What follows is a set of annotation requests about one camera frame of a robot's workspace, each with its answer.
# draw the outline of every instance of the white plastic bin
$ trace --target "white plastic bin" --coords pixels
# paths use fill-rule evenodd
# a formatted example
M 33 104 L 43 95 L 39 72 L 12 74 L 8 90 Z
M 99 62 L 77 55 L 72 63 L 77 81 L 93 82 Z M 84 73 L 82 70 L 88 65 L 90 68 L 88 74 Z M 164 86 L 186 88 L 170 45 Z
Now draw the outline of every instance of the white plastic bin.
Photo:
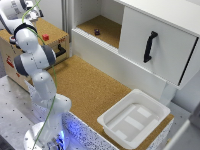
M 169 113 L 166 106 L 140 90 L 133 90 L 97 120 L 122 147 L 136 149 Z

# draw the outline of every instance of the small red block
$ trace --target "small red block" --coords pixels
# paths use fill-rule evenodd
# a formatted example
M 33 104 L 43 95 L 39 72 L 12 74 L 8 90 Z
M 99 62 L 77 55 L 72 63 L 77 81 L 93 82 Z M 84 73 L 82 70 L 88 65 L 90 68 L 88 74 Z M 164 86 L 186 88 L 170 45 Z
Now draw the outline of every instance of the small red block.
M 49 40 L 49 35 L 48 34 L 43 34 L 42 38 L 44 41 L 48 41 Z

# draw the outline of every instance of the cork surface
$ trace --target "cork surface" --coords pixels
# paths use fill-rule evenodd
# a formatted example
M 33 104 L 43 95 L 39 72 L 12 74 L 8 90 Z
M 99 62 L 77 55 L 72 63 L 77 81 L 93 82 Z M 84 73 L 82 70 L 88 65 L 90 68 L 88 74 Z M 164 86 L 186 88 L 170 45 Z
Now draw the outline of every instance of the cork surface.
M 123 150 L 105 134 L 102 126 L 97 122 L 97 118 L 130 93 L 131 89 L 77 56 L 56 65 L 55 70 L 58 84 L 57 93 L 72 100 L 70 111 L 120 150 Z M 136 150 L 145 150 L 172 119 L 173 115 L 169 115 Z
M 94 29 L 99 29 L 100 35 L 95 37 L 116 48 L 119 48 L 119 40 L 122 28 L 120 24 L 115 23 L 103 16 L 98 16 L 81 25 L 78 25 L 77 27 L 94 36 Z
M 58 39 L 63 38 L 64 36 L 68 36 L 68 34 L 54 25 L 50 24 L 49 22 L 45 21 L 42 18 L 39 18 L 38 21 L 36 22 L 36 28 L 38 31 L 38 34 L 42 37 L 43 34 L 48 34 L 49 35 L 49 40 L 45 41 L 45 44 L 51 44 L 54 41 L 57 41 Z M 0 37 L 4 39 L 5 41 L 9 42 L 10 34 L 6 30 L 1 30 L 0 31 Z M 38 41 L 40 45 L 42 45 L 41 40 L 38 38 Z

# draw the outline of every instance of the cabinet door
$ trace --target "cabinet door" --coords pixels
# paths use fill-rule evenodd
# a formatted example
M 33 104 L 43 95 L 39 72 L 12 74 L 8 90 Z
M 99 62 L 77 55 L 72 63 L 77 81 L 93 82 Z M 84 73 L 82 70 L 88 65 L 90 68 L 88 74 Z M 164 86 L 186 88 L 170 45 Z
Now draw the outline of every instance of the cabinet door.
M 151 60 L 144 63 L 146 45 L 152 31 L 158 36 L 152 39 Z M 126 7 L 119 53 L 178 85 L 196 39 L 193 35 Z

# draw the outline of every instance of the cabinet shelf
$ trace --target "cabinet shelf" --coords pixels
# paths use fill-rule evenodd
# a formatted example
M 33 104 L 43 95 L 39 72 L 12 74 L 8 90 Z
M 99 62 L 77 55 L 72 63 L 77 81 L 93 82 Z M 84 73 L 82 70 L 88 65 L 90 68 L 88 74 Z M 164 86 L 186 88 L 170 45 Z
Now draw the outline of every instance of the cabinet shelf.
M 120 34 L 122 26 L 103 16 L 97 16 L 83 24 L 77 26 L 81 30 L 95 36 L 94 30 L 99 29 L 100 35 L 95 36 L 100 40 L 119 48 Z

